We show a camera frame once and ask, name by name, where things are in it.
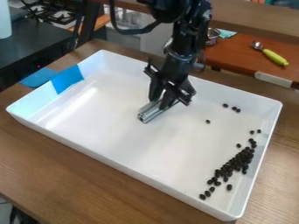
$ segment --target teal object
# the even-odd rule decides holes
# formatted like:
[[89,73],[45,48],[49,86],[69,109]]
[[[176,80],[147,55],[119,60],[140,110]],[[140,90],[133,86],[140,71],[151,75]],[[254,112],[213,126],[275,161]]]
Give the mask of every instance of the teal object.
[[227,31],[227,30],[222,30],[222,29],[217,29],[220,31],[220,37],[222,39],[228,39],[230,37],[232,37],[233,35],[236,35],[237,32],[236,31]]

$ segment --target black cable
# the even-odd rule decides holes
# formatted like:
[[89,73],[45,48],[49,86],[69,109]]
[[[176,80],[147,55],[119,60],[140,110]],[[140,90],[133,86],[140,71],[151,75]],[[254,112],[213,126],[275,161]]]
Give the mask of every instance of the black cable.
[[111,17],[111,24],[112,26],[120,33],[123,35],[136,35],[136,34],[144,34],[151,32],[154,30],[158,25],[161,23],[158,22],[157,20],[151,24],[148,24],[147,26],[141,28],[141,29],[132,29],[132,30],[123,30],[118,28],[116,24],[116,18],[115,18],[115,0],[109,0],[110,3],[110,17]]

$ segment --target white bottle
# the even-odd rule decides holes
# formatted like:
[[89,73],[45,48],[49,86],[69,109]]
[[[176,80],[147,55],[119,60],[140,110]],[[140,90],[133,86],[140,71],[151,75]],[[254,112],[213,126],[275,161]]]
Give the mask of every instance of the white bottle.
[[0,0],[0,39],[11,36],[10,8],[8,0]]

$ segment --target orange table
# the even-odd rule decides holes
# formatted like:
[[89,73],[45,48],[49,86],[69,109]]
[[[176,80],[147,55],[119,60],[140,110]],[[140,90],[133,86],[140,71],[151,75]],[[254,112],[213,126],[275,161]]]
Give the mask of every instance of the orange table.
[[[289,66],[277,66],[262,52],[254,50],[250,46],[253,40],[280,54]],[[206,63],[212,67],[249,76],[254,76],[256,72],[271,74],[289,80],[291,87],[299,88],[299,45],[238,33],[231,38],[220,38],[217,45],[206,47],[205,56]]]

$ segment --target silver metal bar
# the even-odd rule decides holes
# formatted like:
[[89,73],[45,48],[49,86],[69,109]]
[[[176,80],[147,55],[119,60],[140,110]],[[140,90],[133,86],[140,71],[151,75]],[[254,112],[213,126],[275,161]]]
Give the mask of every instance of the silver metal bar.
[[[144,105],[142,108],[139,109],[139,113],[137,115],[137,118],[143,122],[143,123],[148,123],[149,121],[151,121],[152,119],[154,119],[156,116],[162,114],[165,110],[161,110],[160,104],[161,104],[162,100],[159,101],[153,101],[150,102],[146,105]],[[175,101],[170,107],[168,107],[167,109],[173,107],[174,105],[176,105],[178,103],[178,101]]]

